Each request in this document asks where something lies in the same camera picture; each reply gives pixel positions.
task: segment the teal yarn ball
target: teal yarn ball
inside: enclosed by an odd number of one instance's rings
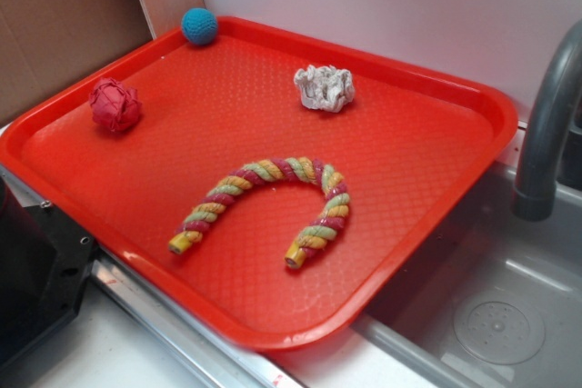
[[[182,18],[182,33],[194,45],[209,45],[218,34],[218,22],[207,9],[193,8]]]

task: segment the twisted rope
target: twisted rope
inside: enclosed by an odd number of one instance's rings
[[[330,164],[308,158],[265,159],[246,164],[234,171],[213,188],[192,213],[186,217],[169,249],[182,254],[193,244],[200,243],[210,224],[231,205],[235,199],[255,185],[276,181],[305,182],[321,187],[326,199],[321,214],[309,224],[286,252],[289,267],[299,268],[306,258],[323,250],[344,228],[349,214],[349,194],[344,176]]]

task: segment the plastic tray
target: plastic tray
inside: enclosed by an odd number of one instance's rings
[[[483,85],[235,18],[219,26],[206,47],[169,33],[23,115],[0,139],[0,161],[225,337],[293,348],[356,317],[493,162],[517,116]],[[304,108],[293,76],[309,64],[351,70],[355,101],[339,114]],[[144,103],[126,133],[91,120],[101,77]],[[324,202],[290,183],[245,194],[185,255],[167,250],[223,176],[290,156],[346,178],[351,215],[324,253],[286,268]]]

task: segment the cardboard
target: cardboard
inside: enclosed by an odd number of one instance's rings
[[[150,39],[139,0],[0,0],[0,125]]]

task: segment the white wall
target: white wall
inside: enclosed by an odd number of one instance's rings
[[[526,120],[582,0],[205,0],[235,15],[472,79]]]

